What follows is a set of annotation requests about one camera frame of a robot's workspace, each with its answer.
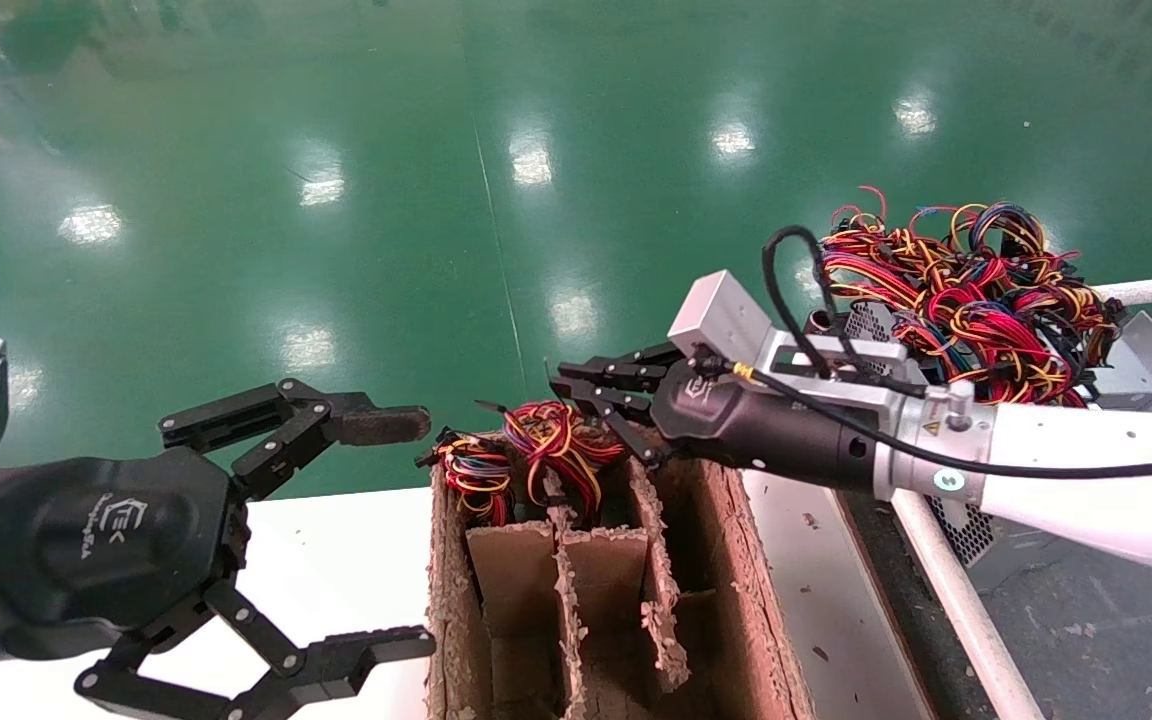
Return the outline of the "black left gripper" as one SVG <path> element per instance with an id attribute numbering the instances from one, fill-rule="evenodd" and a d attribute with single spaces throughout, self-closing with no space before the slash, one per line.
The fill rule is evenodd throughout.
<path id="1" fill-rule="evenodd" d="M 294 646 L 236 585 L 247 506 L 333 445 L 403 445 L 429 435 L 424 406 L 380 407 L 365 392 L 324 393 L 294 378 L 165 416 L 154 457 L 74 457 L 0 469 L 0 660 L 71 659 L 111 647 L 74 692 L 132 719 L 291 719 L 361 694 L 376 666 L 425 659 L 425 626 L 329 635 Z M 210 454 L 247 439 L 230 465 Z M 223 620 L 268 669 L 229 698 L 141 675 L 164 652 Z"/>

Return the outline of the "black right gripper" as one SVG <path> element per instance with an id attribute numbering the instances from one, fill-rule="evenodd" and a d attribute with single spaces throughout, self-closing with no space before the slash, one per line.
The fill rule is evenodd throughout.
<path id="1" fill-rule="evenodd" d="M 680 363 L 672 343 L 617 357 L 559 363 L 550 388 L 594 416 L 641 465 L 666 464 L 668 447 L 649 435 L 657 429 L 673 450 L 726 468 L 760 469 L 814 486 L 870 493 L 876 445 L 838 420 L 732 376 L 714 379 Z M 630 392 L 654 393 L 647 397 Z"/>

